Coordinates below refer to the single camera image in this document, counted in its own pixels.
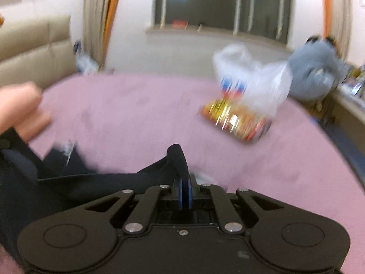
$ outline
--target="metal screw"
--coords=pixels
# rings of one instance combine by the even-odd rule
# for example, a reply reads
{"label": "metal screw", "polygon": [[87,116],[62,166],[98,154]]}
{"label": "metal screw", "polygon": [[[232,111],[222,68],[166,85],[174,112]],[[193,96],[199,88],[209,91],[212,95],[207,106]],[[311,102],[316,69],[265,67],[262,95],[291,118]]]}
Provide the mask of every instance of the metal screw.
{"label": "metal screw", "polygon": [[189,231],[188,230],[181,230],[181,231],[179,231],[179,235],[180,236],[186,236],[187,234],[189,234]]}
{"label": "metal screw", "polygon": [[138,222],[131,222],[130,224],[125,225],[124,228],[130,233],[136,233],[143,229],[143,225]]}
{"label": "metal screw", "polygon": [[226,231],[233,233],[233,232],[239,232],[240,230],[242,230],[243,226],[241,224],[239,224],[238,222],[229,222],[229,223],[225,224],[224,229]]}

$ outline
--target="snack package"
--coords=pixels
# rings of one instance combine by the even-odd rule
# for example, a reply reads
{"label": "snack package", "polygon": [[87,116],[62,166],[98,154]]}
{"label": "snack package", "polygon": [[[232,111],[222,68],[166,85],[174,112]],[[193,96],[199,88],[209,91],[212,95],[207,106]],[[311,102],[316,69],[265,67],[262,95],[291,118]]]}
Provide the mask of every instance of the snack package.
{"label": "snack package", "polygon": [[200,114],[242,141],[257,141],[288,96],[290,68],[286,62],[262,65],[244,45],[215,52],[213,65],[223,98],[204,105]]}
{"label": "snack package", "polygon": [[242,141],[258,141],[271,126],[270,119],[228,98],[209,102],[201,108],[200,113]]}

